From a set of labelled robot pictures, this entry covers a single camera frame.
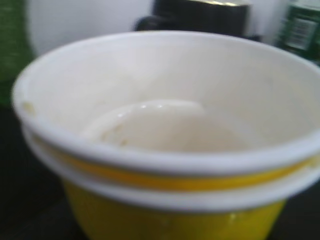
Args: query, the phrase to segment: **black object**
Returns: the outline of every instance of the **black object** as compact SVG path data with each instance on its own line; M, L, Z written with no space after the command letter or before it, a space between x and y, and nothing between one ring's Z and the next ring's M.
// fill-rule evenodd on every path
M64 196L59 178L27 147L12 109L0 108L0 240Z
M246 0L156 0L152 16L142 18L135 30L199 31L243 37L250 8Z

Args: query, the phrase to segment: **white wall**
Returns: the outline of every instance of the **white wall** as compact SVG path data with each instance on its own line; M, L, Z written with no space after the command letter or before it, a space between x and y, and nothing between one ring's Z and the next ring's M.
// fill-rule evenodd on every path
M28 0L31 41L40 55L94 36L127 32L150 13L154 0ZM251 32L264 34L276 5L284 0L251 0Z

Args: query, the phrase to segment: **bottle label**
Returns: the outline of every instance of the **bottle label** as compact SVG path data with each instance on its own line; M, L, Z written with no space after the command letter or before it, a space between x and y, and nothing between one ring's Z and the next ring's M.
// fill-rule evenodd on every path
M291 3L276 45L320 65L319 0Z

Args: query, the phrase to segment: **yellow cup base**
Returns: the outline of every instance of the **yellow cup base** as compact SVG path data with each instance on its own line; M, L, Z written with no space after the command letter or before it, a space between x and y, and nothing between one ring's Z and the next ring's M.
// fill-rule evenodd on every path
M119 203L64 181L91 240L265 240L285 202L229 213L178 213Z

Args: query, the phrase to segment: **green bottle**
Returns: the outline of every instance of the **green bottle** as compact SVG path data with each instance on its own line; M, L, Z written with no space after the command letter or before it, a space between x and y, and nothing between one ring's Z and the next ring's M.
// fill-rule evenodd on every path
M294 0L276 46L320 65L320 0Z
M25 0L0 0L0 108L9 107L17 75L33 59Z

